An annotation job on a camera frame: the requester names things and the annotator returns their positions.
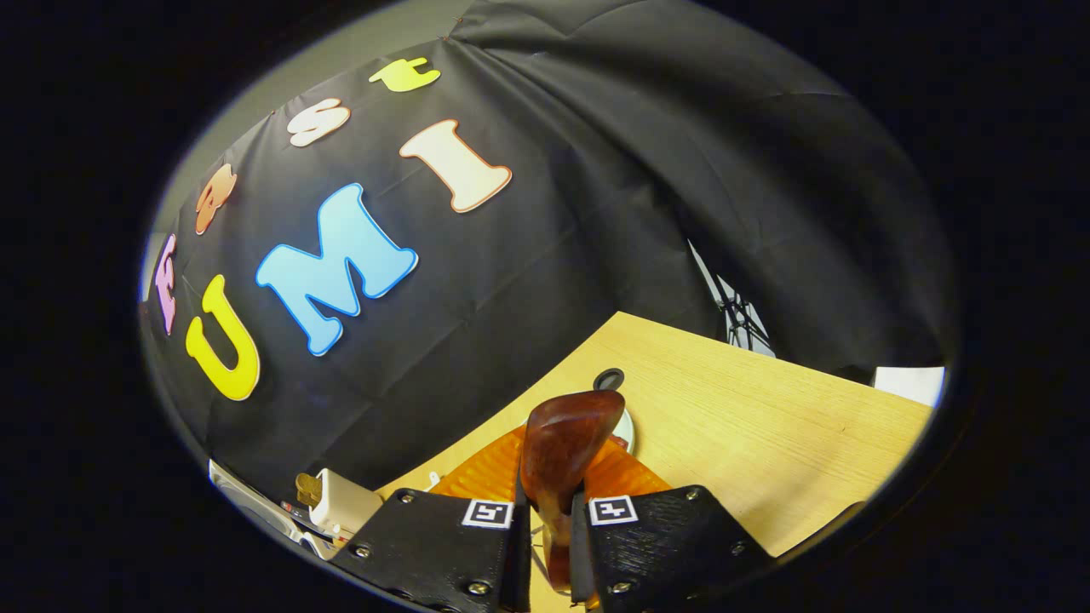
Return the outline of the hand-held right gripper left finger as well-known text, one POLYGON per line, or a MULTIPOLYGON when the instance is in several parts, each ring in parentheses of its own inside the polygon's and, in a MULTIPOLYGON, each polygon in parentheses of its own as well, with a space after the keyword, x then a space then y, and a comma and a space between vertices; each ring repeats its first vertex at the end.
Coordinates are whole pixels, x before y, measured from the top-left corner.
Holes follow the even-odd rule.
POLYGON ((529 612, 530 509, 519 481, 525 426, 429 491, 400 488, 332 558, 371 589, 444 612, 529 612))

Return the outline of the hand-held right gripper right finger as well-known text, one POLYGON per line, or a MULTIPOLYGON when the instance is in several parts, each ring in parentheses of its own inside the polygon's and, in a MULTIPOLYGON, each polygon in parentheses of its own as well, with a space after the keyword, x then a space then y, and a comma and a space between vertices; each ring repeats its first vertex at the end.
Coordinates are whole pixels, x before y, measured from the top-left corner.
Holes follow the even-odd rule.
POLYGON ((570 598, 589 612, 692 612, 775 564, 708 489, 669 486, 616 438, 571 510, 570 598))

